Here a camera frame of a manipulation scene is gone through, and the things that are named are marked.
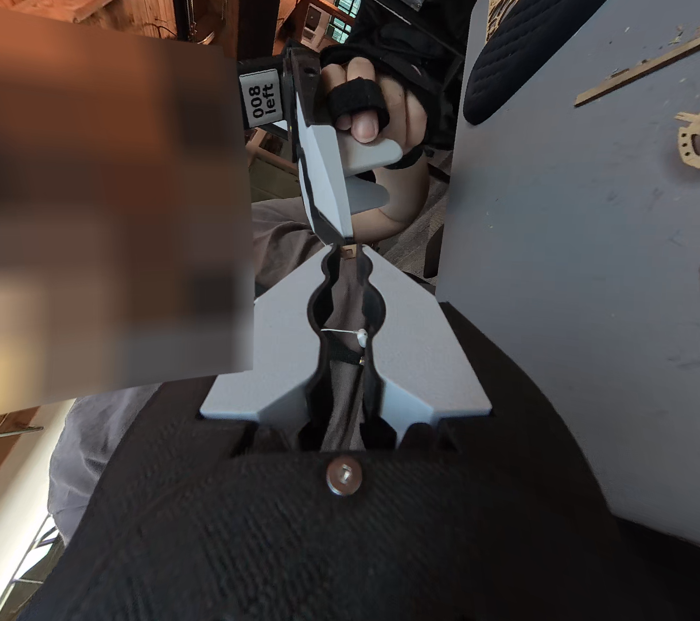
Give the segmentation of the curved wooden part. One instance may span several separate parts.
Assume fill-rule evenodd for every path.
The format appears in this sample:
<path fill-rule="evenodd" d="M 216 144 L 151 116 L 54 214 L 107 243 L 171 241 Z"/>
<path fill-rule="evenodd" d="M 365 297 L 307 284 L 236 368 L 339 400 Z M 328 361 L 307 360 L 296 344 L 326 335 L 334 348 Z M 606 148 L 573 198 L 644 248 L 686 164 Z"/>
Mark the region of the curved wooden part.
<path fill-rule="evenodd" d="M 699 170 L 699 113 L 678 112 L 676 120 L 682 122 L 677 133 L 680 159 L 686 166 Z"/>

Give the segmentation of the black quilted pad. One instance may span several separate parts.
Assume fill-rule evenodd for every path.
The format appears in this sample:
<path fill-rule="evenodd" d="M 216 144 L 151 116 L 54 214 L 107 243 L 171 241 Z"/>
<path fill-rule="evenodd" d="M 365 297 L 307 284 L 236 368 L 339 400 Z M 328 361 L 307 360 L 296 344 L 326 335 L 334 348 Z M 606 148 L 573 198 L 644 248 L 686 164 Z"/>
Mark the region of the black quilted pad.
<path fill-rule="evenodd" d="M 520 0 L 485 43 L 466 86 L 463 116 L 490 118 L 607 0 Z"/>

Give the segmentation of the long wooden strip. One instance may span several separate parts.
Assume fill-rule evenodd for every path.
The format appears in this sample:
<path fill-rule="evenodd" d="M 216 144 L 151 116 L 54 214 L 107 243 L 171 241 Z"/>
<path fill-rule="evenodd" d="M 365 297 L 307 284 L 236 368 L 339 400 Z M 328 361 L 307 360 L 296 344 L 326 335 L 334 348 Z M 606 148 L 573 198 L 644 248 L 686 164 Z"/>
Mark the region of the long wooden strip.
<path fill-rule="evenodd" d="M 645 59 L 633 67 L 609 76 L 597 86 L 577 95 L 573 106 L 574 108 L 579 108 L 595 100 L 599 100 L 608 93 L 612 93 L 625 85 L 636 82 L 649 74 L 656 73 L 657 71 L 675 64 L 687 56 L 692 56 L 698 52 L 699 37 L 691 39 L 661 56 L 657 56 L 656 58 L 652 59 Z"/>

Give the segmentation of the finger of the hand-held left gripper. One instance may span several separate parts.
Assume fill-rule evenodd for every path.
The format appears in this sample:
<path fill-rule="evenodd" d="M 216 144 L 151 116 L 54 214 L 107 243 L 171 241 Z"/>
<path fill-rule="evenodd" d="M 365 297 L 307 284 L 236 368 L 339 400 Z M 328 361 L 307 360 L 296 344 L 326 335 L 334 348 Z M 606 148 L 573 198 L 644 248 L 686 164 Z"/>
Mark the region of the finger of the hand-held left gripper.
<path fill-rule="evenodd" d="M 354 233 L 337 131 L 319 124 L 313 96 L 295 93 L 300 182 L 311 228 L 326 245 L 351 243 Z"/>

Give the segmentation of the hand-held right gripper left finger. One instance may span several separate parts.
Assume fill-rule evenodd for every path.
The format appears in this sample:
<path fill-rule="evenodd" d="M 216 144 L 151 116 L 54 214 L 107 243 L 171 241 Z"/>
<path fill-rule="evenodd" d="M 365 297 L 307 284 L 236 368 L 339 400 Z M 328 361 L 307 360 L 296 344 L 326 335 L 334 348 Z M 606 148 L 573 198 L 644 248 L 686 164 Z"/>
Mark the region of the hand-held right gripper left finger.
<path fill-rule="evenodd" d="M 253 367 L 219 375 L 200 407 L 202 417 L 253 422 L 293 437 L 310 420 L 304 389 L 318 367 L 320 339 L 308 306 L 333 250 L 322 247 L 255 301 Z"/>

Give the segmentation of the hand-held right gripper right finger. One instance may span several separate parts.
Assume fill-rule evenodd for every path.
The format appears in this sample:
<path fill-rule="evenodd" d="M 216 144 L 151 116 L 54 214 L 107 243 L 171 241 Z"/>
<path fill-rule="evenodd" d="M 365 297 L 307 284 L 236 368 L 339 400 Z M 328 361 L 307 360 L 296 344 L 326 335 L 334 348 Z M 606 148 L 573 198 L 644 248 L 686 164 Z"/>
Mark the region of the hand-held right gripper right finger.
<path fill-rule="evenodd" d="M 356 271 L 367 323 L 363 434 L 398 445 L 415 424 L 491 414 L 434 295 L 366 246 Z"/>

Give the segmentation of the person's left hand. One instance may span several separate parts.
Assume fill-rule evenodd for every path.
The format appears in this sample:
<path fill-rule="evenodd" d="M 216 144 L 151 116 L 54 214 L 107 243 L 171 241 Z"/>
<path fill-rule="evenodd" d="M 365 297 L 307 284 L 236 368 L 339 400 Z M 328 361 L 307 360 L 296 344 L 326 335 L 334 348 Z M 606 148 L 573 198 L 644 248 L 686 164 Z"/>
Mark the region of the person's left hand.
<path fill-rule="evenodd" d="M 356 57 L 346 65 L 327 65 L 321 69 L 320 78 L 326 95 L 348 81 L 360 79 L 375 82 L 386 102 L 389 123 L 383 130 L 380 130 L 377 113 L 373 110 L 337 118 L 337 130 L 350 133 L 362 144 L 372 143 L 378 136 L 384 136 L 401 146 L 404 155 L 422 144 L 427 115 L 421 103 L 390 76 L 376 74 L 368 59 Z M 366 245 L 379 243 L 405 231 L 421 214 L 430 188 L 428 163 L 424 156 L 405 169 L 375 169 L 374 176 L 389 193 L 388 204 L 351 218 L 355 242 Z"/>

